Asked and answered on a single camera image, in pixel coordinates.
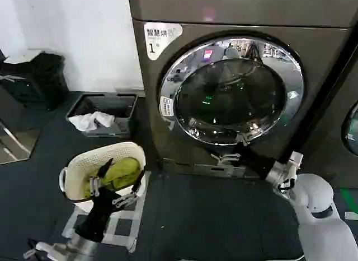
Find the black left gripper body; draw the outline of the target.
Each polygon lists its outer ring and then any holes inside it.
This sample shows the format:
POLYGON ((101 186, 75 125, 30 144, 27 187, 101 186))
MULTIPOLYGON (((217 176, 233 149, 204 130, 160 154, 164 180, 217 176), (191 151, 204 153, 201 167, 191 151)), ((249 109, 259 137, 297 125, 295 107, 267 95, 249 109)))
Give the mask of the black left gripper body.
POLYGON ((117 193, 107 188, 100 188, 99 196, 92 198, 92 209, 83 223, 75 228, 75 233, 87 240, 101 242, 109 218, 117 209, 112 201, 119 197, 117 193))

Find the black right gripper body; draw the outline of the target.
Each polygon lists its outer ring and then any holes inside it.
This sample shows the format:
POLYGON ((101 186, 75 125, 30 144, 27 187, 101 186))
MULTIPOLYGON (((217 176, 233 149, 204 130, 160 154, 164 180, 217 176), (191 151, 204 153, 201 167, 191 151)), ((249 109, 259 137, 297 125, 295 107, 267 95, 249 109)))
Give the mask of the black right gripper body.
POLYGON ((245 148, 245 166, 261 180, 279 180, 283 176, 283 164, 256 153, 250 147, 245 148))

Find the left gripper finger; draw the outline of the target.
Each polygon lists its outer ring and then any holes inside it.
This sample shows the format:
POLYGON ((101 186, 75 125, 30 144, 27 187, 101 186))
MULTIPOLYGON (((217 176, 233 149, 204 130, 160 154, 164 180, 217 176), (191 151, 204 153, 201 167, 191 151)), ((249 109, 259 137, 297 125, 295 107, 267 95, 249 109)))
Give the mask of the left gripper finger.
POLYGON ((109 159, 103 166, 101 166, 96 175, 89 177, 89 191, 91 197, 99 197, 101 187, 101 180, 105 177, 108 169, 112 164, 113 158, 109 159))
POLYGON ((118 209, 123 209, 134 202, 136 202, 140 197, 143 196, 145 192, 145 170, 142 170, 135 180, 135 182, 128 187, 129 190, 125 191, 125 194, 122 195, 121 190, 119 197, 112 200, 112 205, 118 209))

